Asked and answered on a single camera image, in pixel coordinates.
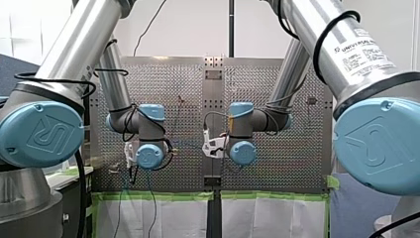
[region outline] green tape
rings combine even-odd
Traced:
[[[86,208],[86,217],[92,215],[92,206]]]
[[[338,190],[340,188],[340,181],[333,176],[327,176],[327,186]]]
[[[60,174],[62,176],[78,176],[78,169],[77,168],[68,169],[65,172],[62,172]]]
[[[99,200],[95,199],[95,196],[92,193],[92,237],[96,238],[96,225],[98,220],[98,205]]]
[[[155,199],[159,201],[202,201],[213,199],[212,192],[154,192]],[[98,201],[103,200],[153,200],[153,196],[149,191],[125,190],[123,194],[121,191],[113,192],[95,192],[92,194],[93,199]]]
[[[272,198],[280,200],[326,201],[328,194],[304,194],[278,191],[222,191],[222,199]]]

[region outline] black cable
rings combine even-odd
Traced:
[[[126,118],[124,119],[123,142],[129,142],[135,136],[135,134],[132,134],[128,139],[126,139],[126,133],[129,132],[129,124],[133,120],[134,113],[137,111],[137,104],[132,103],[132,107],[134,107],[133,110],[130,114],[126,114]]]
[[[128,190],[129,187],[127,185],[127,181],[124,179],[124,177],[122,175],[121,175],[121,179],[123,179],[123,182],[124,182],[124,185],[125,185],[125,190]],[[121,223],[121,200],[122,200],[123,193],[124,193],[124,188],[122,188],[121,192],[120,192],[120,200],[119,200],[119,203],[118,203],[118,220],[117,220],[117,227],[115,228],[115,231],[114,231],[114,238],[117,237],[118,229],[120,228],[120,223]]]
[[[164,3],[167,0],[163,0],[160,4],[160,6],[157,9],[157,12],[155,13],[155,15],[152,17],[152,20],[149,22],[149,25],[146,27],[145,31],[139,36],[139,39],[137,40],[137,44],[136,47],[134,48],[134,52],[133,52],[133,57],[136,56],[137,53],[137,48],[140,45],[140,41],[142,40],[142,37],[149,31],[149,28],[151,27],[152,23],[155,21],[155,18],[158,16],[158,13],[160,12],[161,8],[163,7]]]
[[[417,212],[417,213],[414,213],[412,215],[406,216],[406,217],[404,217],[404,218],[402,218],[400,220],[397,220],[395,222],[392,222],[391,224],[389,224],[389,225],[387,225],[387,226],[385,226],[385,227],[383,227],[383,228],[375,231],[368,238],[379,238],[386,231],[389,231],[389,230],[391,230],[391,229],[393,229],[393,228],[395,228],[397,226],[403,225],[403,224],[405,224],[407,222],[410,222],[410,221],[415,220],[415,219],[418,219],[418,218],[420,218],[420,211]]]
[[[148,172],[148,177],[147,177],[147,181],[148,181],[148,189],[151,192],[152,198],[154,199],[154,205],[155,205],[155,216],[154,216],[154,221],[152,222],[151,227],[149,228],[149,235],[148,238],[151,238],[151,233],[152,233],[152,229],[155,226],[155,223],[157,222],[157,216],[158,216],[158,205],[157,205],[157,200],[155,198],[155,194],[152,190],[152,173]]]
[[[98,73],[96,71],[119,72],[123,76],[129,75],[129,72],[126,71],[125,69],[118,69],[118,68],[95,68],[95,70],[93,71],[93,75],[95,75],[96,77],[99,77],[99,75],[98,75]]]
[[[117,237],[118,228],[120,228],[120,222],[121,222],[121,199],[122,199],[123,193],[124,193],[124,189],[122,189],[121,192],[120,192],[120,201],[119,201],[119,204],[118,204],[118,220],[117,220],[117,227],[115,228],[115,231],[114,231],[114,238]]]
[[[151,121],[152,123],[154,123],[156,126],[158,126],[161,130],[163,130],[163,134],[166,134],[166,130],[164,129],[164,127],[162,125],[160,125],[158,122],[156,122],[154,119],[150,118],[146,113],[144,113],[142,110],[140,110],[139,108],[137,108],[137,110],[140,112],[140,114],[142,114],[144,117],[146,117],[146,119],[148,119],[149,121]]]
[[[161,171],[165,169],[172,162],[172,159],[173,159],[173,153],[170,153],[170,157],[169,157],[169,160],[167,160],[167,163],[159,168],[153,169],[152,171],[157,172],[157,171]]]
[[[136,170],[134,172],[134,176],[132,177],[132,168],[129,168],[129,178],[130,178],[130,184],[134,185],[136,183],[136,178],[137,178],[137,172],[139,171],[139,166],[136,166]]]
[[[79,223],[77,229],[77,238],[83,238],[84,233],[84,223],[86,220],[86,174],[84,173],[84,163],[81,158],[80,152],[77,150],[75,153],[77,169],[79,174],[79,184],[80,184],[80,214],[79,214]]]
[[[278,1],[278,5],[277,5],[277,17],[278,17],[278,22],[280,23],[280,26],[281,26],[281,28],[284,30],[284,32],[286,32],[288,35],[290,35],[290,37],[292,37],[292,38],[294,38],[294,39],[296,39],[296,40],[299,40],[299,37],[291,31],[291,29],[290,29],[290,25],[288,25],[288,23],[287,23],[287,26],[288,26],[289,28],[287,28],[287,27],[284,25],[284,22],[283,22],[283,19],[282,19],[282,12],[283,12],[283,11],[282,11],[282,7],[281,7],[281,2],[282,2],[282,0],[279,0],[279,1]]]
[[[45,79],[45,78],[37,78],[35,77],[35,72],[22,72],[22,73],[16,73],[15,78],[27,80],[27,81],[33,81],[33,82],[58,82],[58,83],[73,83],[73,84],[84,84],[92,87],[92,89],[87,90],[82,96],[81,99],[84,99],[90,95],[92,95],[96,91],[96,84],[91,81],[79,81],[79,80],[72,80],[72,79]]]
[[[321,69],[319,67],[319,55],[321,53],[321,48],[322,48],[322,44],[324,43],[324,40],[327,38],[328,34],[333,30],[333,28],[342,20],[346,19],[346,18],[356,18],[356,20],[358,22],[361,21],[361,15],[357,12],[357,11],[346,11],[342,14],[340,14],[340,16],[338,16],[337,18],[335,18],[334,20],[332,20],[330,23],[328,23],[327,27],[324,29],[324,31],[321,33],[321,35],[319,36],[316,44],[315,44],[315,49],[314,49],[314,57],[313,57],[313,64],[314,64],[314,70],[316,75],[318,76],[318,78],[324,83],[325,79],[321,74]]]

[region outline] pegboard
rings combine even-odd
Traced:
[[[279,66],[267,59],[225,60],[225,108],[236,101],[263,107],[278,72]],[[294,101],[291,128],[277,136],[254,133],[256,161],[239,168],[225,160],[222,188],[322,192],[330,168],[331,110],[332,95],[311,68]]]
[[[263,106],[271,94],[282,60],[221,60],[223,64],[218,65],[218,69],[223,74],[222,83],[214,80],[211,90],[222,95],[222,110],[227,112],[234,101],[253,101],[256,107]],[[126,78],[133,101],[165,106],[166,135],[179,149],[179,155],[169,167],[152,173],[153,188],[203,190],[203,177],[208,175],[206,162],[211,160],[201,152],[203,115],[209,110],[208,101],[205,103],[206,97],[203,97],[210,90],[206,79],[208,61],[202,58],[124,58],[122,64],[130,73]],[[91,108],[97,111],[92,113],[91,123],[91,127],[96,128],[92,129],[92,143],[97,143],[91,147],[97,150],[92,152],[97,155],[92,187],[96,191],[120,190],[128,186],[124,143],[121,135],[105,126],[108,108],[101,88],[97,97],[97,106]],[[308,97],[316,98],[316,104],[308,105]],[[324,175],[330,168],[331,100],[328,89],[311,70],[295,101],[292,127],[276,137],[255,133],[257,161],[241,170],[229,159],[223,161],[221,171],[215,175],[222,176],[222,188],[322,192]],[[226,127],[223,118],[214,120],[215,125]],[[148,189],[146,177],[147,174],[139,170],[137,182],[131,189]]]

